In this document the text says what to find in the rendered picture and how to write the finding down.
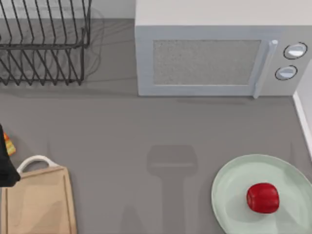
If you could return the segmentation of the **small microwave knob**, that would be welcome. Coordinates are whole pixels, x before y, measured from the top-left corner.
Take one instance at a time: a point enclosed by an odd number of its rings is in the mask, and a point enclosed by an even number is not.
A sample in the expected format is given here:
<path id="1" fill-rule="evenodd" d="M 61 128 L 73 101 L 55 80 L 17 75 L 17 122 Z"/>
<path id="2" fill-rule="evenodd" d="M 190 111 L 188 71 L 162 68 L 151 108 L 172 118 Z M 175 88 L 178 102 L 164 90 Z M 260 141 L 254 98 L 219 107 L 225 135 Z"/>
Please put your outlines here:
<path id="1" fill-rule="evenodd" d="M 280 67 L 275 72 L 275 77 L 278 80 L 289 80 L 295 77 L 297 74 L 297 68 L 295 66 L 286 66 L 286 67 Z"/>

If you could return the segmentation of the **pale microwave oven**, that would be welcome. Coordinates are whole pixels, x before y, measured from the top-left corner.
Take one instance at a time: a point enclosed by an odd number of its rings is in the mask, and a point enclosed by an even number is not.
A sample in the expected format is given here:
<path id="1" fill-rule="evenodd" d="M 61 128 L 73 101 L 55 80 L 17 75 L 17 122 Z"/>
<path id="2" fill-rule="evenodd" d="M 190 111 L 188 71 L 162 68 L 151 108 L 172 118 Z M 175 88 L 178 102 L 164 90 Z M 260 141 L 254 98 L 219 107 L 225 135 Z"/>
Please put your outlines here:
<path id="1" fill-rule="evenodd" d="M 260 96 L 291 96 L 312 61 L 312 0 L 136 0 L 136 26 L 264 26 L 280 36 Z M 289 60 L 288 45 L 308 47 L 306 54 Z M 280 67 L 295 66 L 297 74 L 278 80 Z"/>

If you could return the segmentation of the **red apple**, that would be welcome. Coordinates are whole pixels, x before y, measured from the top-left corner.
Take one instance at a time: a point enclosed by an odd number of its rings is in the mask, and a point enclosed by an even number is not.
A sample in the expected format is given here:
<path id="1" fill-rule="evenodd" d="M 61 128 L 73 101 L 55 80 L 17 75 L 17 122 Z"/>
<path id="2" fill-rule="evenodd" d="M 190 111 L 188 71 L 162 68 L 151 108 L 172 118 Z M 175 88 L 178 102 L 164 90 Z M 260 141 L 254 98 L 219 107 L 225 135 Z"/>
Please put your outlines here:
<path id="1" fill-rule="evenodd" d="M 252 185 L 247 190 L 246 201 L 252 211 L 260 214 L 272 214 L 280 204 L 277 188 L 270 183 Z"/>

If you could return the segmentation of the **microwave door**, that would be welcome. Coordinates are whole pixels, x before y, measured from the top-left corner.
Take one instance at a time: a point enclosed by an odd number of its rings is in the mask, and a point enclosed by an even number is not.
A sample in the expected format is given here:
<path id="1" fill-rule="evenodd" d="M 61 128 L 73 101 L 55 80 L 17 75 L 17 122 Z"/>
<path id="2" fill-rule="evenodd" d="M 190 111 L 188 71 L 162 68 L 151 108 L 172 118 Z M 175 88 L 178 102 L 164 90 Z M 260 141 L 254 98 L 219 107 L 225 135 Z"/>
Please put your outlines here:
<path id="1" fill-rule="evenodd" d="M 252 96 L 266 41 L 264 26 L 136 26 L 141 96 Z"/>

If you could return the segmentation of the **pale green plate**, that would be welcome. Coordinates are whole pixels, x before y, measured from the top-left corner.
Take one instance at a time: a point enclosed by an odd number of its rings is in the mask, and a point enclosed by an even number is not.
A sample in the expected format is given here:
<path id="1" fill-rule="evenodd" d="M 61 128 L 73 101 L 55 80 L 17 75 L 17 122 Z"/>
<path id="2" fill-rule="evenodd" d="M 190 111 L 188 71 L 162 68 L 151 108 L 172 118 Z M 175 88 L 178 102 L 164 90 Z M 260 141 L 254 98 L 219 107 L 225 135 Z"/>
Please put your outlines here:
<path id="1" fill-rule="evenodd" d="M 277 188 L 280 206 L 272 214 L 247 205 L 247 190 L 261 182 Z M 239 156 L 226 163 L 214 178 L 211 203 L 226 234 L 312 234 L 312 183 L 274 156 Z"/>

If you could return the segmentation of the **wooden cutting board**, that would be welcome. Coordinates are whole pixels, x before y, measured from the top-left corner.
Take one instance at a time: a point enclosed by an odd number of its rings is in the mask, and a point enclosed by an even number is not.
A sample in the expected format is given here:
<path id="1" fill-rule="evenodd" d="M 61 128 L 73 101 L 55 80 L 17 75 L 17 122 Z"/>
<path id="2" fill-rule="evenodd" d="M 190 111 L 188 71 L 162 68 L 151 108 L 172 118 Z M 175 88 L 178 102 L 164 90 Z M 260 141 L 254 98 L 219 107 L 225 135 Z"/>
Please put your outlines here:
<path id="1" fill-rule="evenodd" d="M 46 156 L 25 159 L 1 190 L 0 234 L 78 234 L 70 174 Z"/>

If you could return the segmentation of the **orange and yellow packet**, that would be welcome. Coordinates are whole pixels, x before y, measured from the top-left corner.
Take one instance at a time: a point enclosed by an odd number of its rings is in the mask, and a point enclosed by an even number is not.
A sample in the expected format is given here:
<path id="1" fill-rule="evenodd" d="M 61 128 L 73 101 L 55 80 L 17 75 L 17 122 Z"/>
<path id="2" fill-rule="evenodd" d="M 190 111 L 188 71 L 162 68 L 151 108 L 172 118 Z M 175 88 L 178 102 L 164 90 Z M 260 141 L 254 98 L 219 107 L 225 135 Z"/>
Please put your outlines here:
<path id="1" fill-rule="evenodd" d="M 10 139 L 10 137 L 7 135 L 7 133 L 3 133 L 4 135 L 4 141 L 5 141 L 5 146 L 7 149 L 7 153 L 9 156 L 12 156 L 16 152 L 16 148 Z"/>

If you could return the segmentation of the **large microwave knob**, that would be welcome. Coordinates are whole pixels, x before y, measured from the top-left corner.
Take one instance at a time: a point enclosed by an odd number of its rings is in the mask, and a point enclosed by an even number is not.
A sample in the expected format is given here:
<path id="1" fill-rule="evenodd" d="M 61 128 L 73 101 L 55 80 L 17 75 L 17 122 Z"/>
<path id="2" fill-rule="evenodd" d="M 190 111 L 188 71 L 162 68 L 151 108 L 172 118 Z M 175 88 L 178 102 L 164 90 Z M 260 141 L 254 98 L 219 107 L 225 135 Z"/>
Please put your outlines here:
<path id="1" fill-rule="evenodd" d="M 288 45 L 283 55 L 286 59 L 295 60 L 303 57 L 308 51 L 308 47 L 305 43 L 298 42 L 296 44 Z"/>

